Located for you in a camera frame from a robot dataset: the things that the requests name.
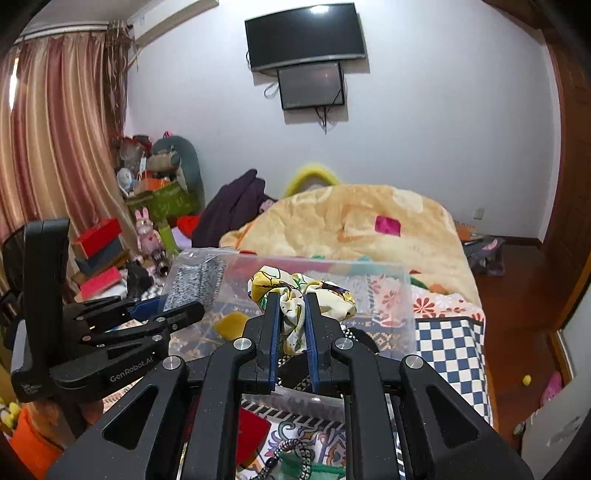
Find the ceiling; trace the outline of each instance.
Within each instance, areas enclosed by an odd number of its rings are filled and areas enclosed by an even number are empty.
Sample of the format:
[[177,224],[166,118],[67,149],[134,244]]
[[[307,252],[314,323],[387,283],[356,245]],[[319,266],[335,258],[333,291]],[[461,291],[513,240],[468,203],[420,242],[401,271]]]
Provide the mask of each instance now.
[[127,20],[150,0],[51,0],[29,22],[24,32],[49,25]]

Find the wall-mounted monitor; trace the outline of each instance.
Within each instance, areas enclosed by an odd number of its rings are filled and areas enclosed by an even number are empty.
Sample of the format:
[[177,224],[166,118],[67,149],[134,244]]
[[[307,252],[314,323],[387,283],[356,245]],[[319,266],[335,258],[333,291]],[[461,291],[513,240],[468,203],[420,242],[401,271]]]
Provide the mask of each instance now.
[[253,18],[245,25],[253,71],[366,57],[355,4],[296,8]]
[[338,61],[283,67],[277,70],[277,79],[283,110],[345,104]]

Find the orange blanket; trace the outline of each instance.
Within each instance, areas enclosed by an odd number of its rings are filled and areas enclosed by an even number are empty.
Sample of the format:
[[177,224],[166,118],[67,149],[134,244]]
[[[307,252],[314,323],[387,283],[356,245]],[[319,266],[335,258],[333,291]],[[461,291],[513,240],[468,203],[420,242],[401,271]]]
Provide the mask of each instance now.
[[[383,233],[376,225],[378,216],[392,219],[392,224],[397,220],[400,236],[397,229]],[[409,190],[337,185],[302,192],[228,232],[220,247],[260,255],[394,262],[433,290],[459,293],[480,306],[451,215],[434,200]]]

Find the yellow sponge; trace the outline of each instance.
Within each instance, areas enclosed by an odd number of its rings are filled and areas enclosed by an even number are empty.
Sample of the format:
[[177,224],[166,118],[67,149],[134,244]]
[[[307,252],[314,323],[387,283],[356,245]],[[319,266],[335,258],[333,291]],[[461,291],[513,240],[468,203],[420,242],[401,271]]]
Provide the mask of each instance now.
[[224,340],[236,340],[242,336],[248,315],[242,312],[228,313],[213,326]]
[[8,404],[8,411],[10,411],[10,414],[11,414],[13,417],[17,418],[17,417],[18,417],[18,415],[19,415],[19,413],[21,412],[21,407],[20,407],[20,405],[18,405],[17,403],[10,402],[10,403]]

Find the blue and white checkered pattern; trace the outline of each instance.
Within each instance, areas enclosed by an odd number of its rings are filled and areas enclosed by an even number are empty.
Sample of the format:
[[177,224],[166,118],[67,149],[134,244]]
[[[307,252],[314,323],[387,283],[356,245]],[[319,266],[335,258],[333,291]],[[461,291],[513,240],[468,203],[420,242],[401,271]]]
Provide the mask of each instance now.
[[[491,403],[485,376],[484,324],[470,317],[415,319],[417,353],[492,425]],[[396,435],[400,475],[402,451]]]

